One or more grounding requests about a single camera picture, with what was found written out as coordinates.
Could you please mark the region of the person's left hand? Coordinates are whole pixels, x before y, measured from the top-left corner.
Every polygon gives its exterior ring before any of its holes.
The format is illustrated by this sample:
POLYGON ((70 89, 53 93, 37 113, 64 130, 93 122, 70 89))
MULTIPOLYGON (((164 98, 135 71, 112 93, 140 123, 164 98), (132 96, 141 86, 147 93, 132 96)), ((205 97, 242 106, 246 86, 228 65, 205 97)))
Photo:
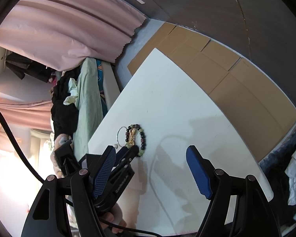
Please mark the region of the person's left hand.
MULTIPOLYGON (((119 225, 121 227, 126 227, 127 223, 125 222, 125 220, 123 219, 122 216, 123 216, 122 210, 121 210, 120 206, 116 203, 109 212, 106 212, 105 214, 103 214, 101 216, 101 219, 108 221, 110 223, 114 223, 116 225, 119 225)), ((103 222, 100 222, 100 225, 103 230, 105 230, 106 228, 109 227, 107 224, 105 224, 103 222)), ((113 234, 118 234, 118 233, 123 232, 122 229, 118 229, 116 227, 112 227, 111 231, 113 234)))

